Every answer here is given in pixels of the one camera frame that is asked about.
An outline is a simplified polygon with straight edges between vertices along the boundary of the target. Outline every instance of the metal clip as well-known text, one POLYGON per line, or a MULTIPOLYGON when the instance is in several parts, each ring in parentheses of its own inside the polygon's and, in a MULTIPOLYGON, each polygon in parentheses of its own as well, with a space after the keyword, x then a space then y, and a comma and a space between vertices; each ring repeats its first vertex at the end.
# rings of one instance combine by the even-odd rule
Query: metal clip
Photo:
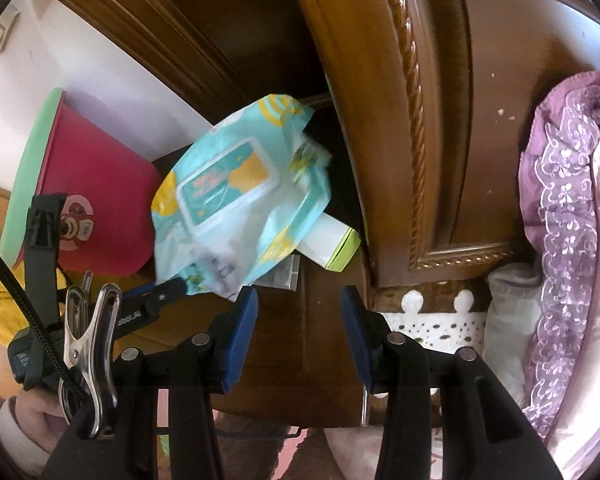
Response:
MULTIPOLYGON (((122 301, 120 288, 107 283, 100 289, 91 322, 89 300, 79 286, 71 286, 66 294, 64 314, 64 362, 75 368, 86 384, 94 407, 90 438, 112 435, 113 416, 118 402, 111 374, 113 332, 122 301)), ((58 394, 64 416, 71 421, 79 408, 61 381, 58 394)))

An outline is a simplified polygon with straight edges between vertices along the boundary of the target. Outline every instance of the person's hand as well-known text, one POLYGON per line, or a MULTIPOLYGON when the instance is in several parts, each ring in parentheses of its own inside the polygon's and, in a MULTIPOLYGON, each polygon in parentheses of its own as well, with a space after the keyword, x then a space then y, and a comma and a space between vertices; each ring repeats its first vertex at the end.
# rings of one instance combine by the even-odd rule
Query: person's hand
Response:
POLYGON ((67 428, 58 396, 46 390, 21 391, 14 415, 22 432, 48 453, 67 428))

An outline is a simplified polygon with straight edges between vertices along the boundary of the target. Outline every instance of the light switch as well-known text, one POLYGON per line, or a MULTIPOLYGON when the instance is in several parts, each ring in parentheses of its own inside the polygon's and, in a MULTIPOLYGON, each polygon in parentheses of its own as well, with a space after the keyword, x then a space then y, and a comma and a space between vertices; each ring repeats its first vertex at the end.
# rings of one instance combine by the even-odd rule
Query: light switch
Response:
POLYGON ((16 7, 8 5, 0 16, 0 53, 4 50, 9 34, 19 15, 20 11, 16 7))

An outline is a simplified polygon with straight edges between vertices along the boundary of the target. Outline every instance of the purple fabric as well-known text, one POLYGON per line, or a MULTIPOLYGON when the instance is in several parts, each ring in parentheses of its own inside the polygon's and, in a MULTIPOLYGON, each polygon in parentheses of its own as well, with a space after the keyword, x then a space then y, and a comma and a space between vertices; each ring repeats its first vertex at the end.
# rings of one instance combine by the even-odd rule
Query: purple fabric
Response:
POLYGON ((536 108, 520 158, 525 233, 542 254, 542 315, 526 363, 524 409, 547 442, 582 347, 598 234, 590 156, 600 140, 600 72, 560 83, 536 108))

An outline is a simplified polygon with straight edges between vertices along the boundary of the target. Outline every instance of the white sleeve cuff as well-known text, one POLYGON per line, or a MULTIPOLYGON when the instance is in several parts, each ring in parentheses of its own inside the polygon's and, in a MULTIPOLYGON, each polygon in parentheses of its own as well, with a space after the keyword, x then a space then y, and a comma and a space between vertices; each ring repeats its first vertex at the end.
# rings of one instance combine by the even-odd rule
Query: white sleeve cuff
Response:
POLYGON ((4 401, 0 409, 0 443, 15 464, 25 473, 40 476, 49 453, 31 441, 13 415, 16 398, 4 401))

